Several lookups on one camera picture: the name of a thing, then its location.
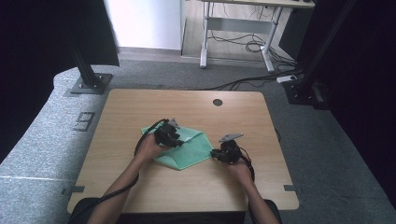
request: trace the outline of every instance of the cable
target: cable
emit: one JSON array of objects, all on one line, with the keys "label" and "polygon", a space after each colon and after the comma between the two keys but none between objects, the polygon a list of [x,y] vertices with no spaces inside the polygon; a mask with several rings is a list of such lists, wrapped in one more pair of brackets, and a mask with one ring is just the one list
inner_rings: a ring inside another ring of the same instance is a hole
[{"label": "cable", "polygon": [[252,179],[253,182],[254,182],[254,180],[256,179],[256,175],[255,175],[255,173],[254,173],[254,168],[253,168],[253,166],[251,165],[251,159],[250,159],[250,157],[249,157],[247,151],[244,150],[244,152],[245,152],[245,154],[247,155],[247,158],[246,158],[243,154],[241,155],[240,158],[241,158],[243,161],[245,161],[245,163],[247,164],[247,168],[250,170],[251,179]]},{"label": "cable", "polygon": [[274,13],[275,13],[275,8],[273,9],[273,11],[270,13],[270,14],[268,14],[268,15],[263,15],[264,16],[264,18],[268,18],[268,17],[270,17],[271,15],[272,15],[272,18],[271,18],[271,20],[274,18]]},{"label": "cable", "polygon": [[[236,38],[232,38],[232,39],[226,39],[226,38],[215,36],[213,34],[212,30],[210,32],[211,32],[212,36],[208,37],[208,39],[213,38],[214,40],[219,41],[219,42],[229,42],[229,43],[237,44],[237,45],[245,45],[246,46],[246,50],[249,51],[249,52],[254,52],[254,53],[262,52],[263,51],[262,47],[265,45],[265,42],[262,41],[262,39],[259,36],[255,35],[255,34],[242,35],[240,37],[236,37]],[[245,37],[248,37],[248,36],[251,36],[252,40],[248,41],[247,43],[241,43],[241,42],[236,42],[235,41],[235,40],[239,40],[239,39],[242,39],[242,38],[245,38]],[[257,46],[258,48],[257,49],[252,49],[251,46]],[[274,61],[276,61],[278,63],[286,63],[286,64],[291,65],[291,66],[296,66],[297,65],[297,62],[295,62],[293,59],[289,59],[289,58],[286,58],[286,57],[283,57],[283,56],[279,55],[276,52],[276,50],[274,48],[272,48],[272,47],[270,47],[268,51],[273,56]]]},{"label": "cable", "polygon": [[227,12],[225,11],[225,3],[223,3],[223,9],[224,9],[224,13],[225,13],[225,15],[227,16],[227,18],[230,18],[230,17],[228,16]]},{"label": "cable", "polygon": [[242,82],[238,82],[237,85],[236,85],[235,87],[233,87],[233,89],[232,89],[232,88],[230,88],[230,89],[231,89],[232,91],[236,91],[236,90],[239,88],[239,86],[240,86],[241,84],[249,84],[250,86],[252,86],[252,87],[254,87],[254,88],[259,88],[259,87],[263,87],[264,84],[267,83],[267,82],[268,82],[268,81],[264,81],[261,85],[256,86],[256,85],[254,85],[254,84],[251,83],[251,82],[242,81]]},{"label": "cable", "polygon": [[[142,137],[140,137],[139,141],[136,144],[136,148],[134,149],[134,156],[136,155],[138,149],[140,148],[140,145],[142,144],[143,140],[145,140],[145,138],[147,137],[147,135],[151,132],[151,130],[153,130],[155,127],[157,127],[157,125],[163,121],[166,121],[166,119],[161,119],[159,121],[157,121],[156,123],[154,123],[151,127],[149,127],[142,135]],[[73,217],[70,217],[69,221],[67,223],[72,223],[72,221],[74,219],[76,219],[77,217],[79,217],[81,214],[87,212],[88,210],[92,209],[93,207],[95,207],[96,205],[98,205],[99,203],[102,203],[114,196],[117,196],[121,193],[123,193],[125,190],[130,189],[131,187],[133,187],[137,181],[139,180],[139,174],[137,174],[136,178],[134,179],[134,181],[132,181],[129,185],[125,186],[122,189],[118,189],[115,190],[111,193],[108,193],[107,195],[102,196],[100,199],[98,199],[96,202],[90,203],[88,204],[85,208],[81,209],[79,212],[77,212]]]},{"label": "cable", "polygon": [[254,7],[254,11],[250,14],[250,16],[248,17],[248,20],[250,20],[251,16],[253,16],[253,14],[257,11],[257,6]]},{"label": "cable", "polygon": [[264,77],[245,77],[245,78],[241,78],[241,79],[237,79],[235,81],[217,86],[217,87],[211,87],[211,88],[205,88],[205,89],[199,89],[198,91],[213,91],[213,90],[217,90],[217,91],[221,91],[224,88],[231,86],[230,90],[232,88],[234,88],[236,85],[238,85],[238,83],[243,83],[243,82],[249,82],[249,81],[256,81],[256,80],[261,80],[261,81],[272,81],[272,80],[276,80],[277,77],[279,77],[280,75],[286,75],[288,73],[292,72],[294,75],[297,75],[299,73],[301,73],[300,70],[296,70],[296,69],[291,69],[288,71],[284,71],[284,72],[280,72],[277,74],[273,74],[270,76],[264,76]]},{"label": "cable", "polygon": [[258,21],[262,19],[262,12],[263,11],[264,11],[264,6],[262,6],[262,11],[260,12],[260,16],[259,16],[259,13],[257,13],[257,20]]}]

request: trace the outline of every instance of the hole in table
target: hole in table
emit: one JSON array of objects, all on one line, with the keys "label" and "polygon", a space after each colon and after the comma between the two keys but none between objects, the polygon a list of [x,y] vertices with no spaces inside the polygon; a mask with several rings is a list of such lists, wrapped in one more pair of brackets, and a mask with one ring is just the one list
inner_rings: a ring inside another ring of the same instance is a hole
[{"label": "hole in table", "polygon": [[222,105],[222,101],[221,101],[220,99],[215,99],[215,100],[213,101],[213,105],[221,106],[221,105]]}]

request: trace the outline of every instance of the human arm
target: human arm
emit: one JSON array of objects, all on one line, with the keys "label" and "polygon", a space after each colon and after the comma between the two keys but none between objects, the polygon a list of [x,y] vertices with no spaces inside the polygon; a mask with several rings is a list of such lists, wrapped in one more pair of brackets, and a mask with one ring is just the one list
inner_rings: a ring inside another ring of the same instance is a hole
[{"label": "human arm", "polygon": [[246,163],[242,159],[239,159],[239,161],[234,164],[225,162],[222,164],[244,189],[250,208],[257,221],[260,224],[278,224],[279,222],[274,213],[262,199],[256,185],[251,179],[250,171]]},{"label": "human arm", "polygon": [[[130,161],[122,174],[108,188],[108,190],[105,192],[105,195],[118,189],[122,189],[132,183],[136,179],[140,169],[144,164],[146,164],[148,161],[151,161],[153,158],[168,148],[169,147],[158,146],[155,143],[154,134],[148,134],[134,158]],[[127,189],[123,193],[96,205],[92,211],[88,223],[115,223],[122,212],[129,192],[130,189]]]}]

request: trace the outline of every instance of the wall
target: wall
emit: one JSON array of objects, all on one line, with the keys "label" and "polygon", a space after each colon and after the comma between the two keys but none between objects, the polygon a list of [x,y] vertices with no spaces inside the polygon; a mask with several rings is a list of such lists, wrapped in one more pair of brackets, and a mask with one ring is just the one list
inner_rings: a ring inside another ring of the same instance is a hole
[{"label": "wall", "polygon": [[105,0],[117,47],[181,49],[184,0]]}]

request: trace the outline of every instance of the metal frame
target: metal frame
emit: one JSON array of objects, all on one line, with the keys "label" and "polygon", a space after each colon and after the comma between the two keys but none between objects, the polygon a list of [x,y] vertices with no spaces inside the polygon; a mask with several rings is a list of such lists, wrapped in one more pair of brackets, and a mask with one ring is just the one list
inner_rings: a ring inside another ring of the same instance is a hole
[{"label": "metal frame", "polygon": [[204,3],[204,41],[201,46],[201,61],[200,67],[206,68],[207,59],[207,31],[231,31],[241,33],[254,33],[268,35],[265,46],[262,47],[262,57],[267,66],[269,73],[274,73],[275,69],[272,65],[271,58],[268,54],[271,42],[274,38],[276,27],[279,22],[280,14],[283,7],[276,7],[274,19],[272,21],[247,21],[236,19],[215,18],[209,16],[210,2]]}]

